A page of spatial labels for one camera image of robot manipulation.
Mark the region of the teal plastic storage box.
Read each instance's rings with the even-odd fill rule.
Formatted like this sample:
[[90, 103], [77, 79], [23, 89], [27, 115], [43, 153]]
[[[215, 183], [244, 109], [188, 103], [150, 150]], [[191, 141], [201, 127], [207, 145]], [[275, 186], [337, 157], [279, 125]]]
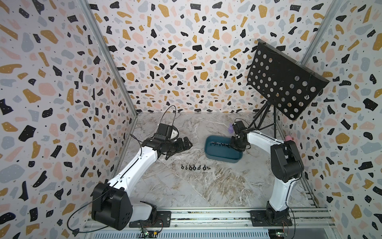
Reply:
[[243, 156], [243, 152], [237, 151], [233, 148], [221, 147], [221, 146], [211, 146], [211, 142], [222, 142], [230, 144], [231, 138], [210, 135], [207, 137], [205, 142], [205, 155], [208, 159], [228, 162], [228, 163], [237, 163]]

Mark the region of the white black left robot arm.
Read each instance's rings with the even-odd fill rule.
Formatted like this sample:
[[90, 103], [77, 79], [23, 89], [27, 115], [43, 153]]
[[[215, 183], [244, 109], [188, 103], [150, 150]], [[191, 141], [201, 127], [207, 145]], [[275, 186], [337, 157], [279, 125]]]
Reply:
[[157, 131], [140, 144], [139, 152], [121, 172], [94, 188], [91, 218], [119, 231], [130, 223], [139, 223], [143, 227], [155, 225], [156, 205], [143, 201], [132, 203], [129, 197], [136, 183], [161, 155], [168, 159], [192, 146], [187, 137], [180, 137], [175, 126], [160, 123]]

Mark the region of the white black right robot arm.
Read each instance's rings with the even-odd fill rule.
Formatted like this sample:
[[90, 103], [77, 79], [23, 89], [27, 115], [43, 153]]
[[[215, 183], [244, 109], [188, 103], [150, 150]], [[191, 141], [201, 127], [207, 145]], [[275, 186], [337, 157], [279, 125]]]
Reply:
[[257, 146], [271, 157], [271, 171], [275, 177], [272, 195], [261, 216], [254, 216], [252, 222], [270, 226], [291, 226], [287, 205], [293, 186], [303, 174], [303, 163], [294, 141], [280, 141], [258, 130], [246, 128], [242, 121], [233, 124], [235, 136], [230, 146], [237, 151], [245, 151], [247, 146]]

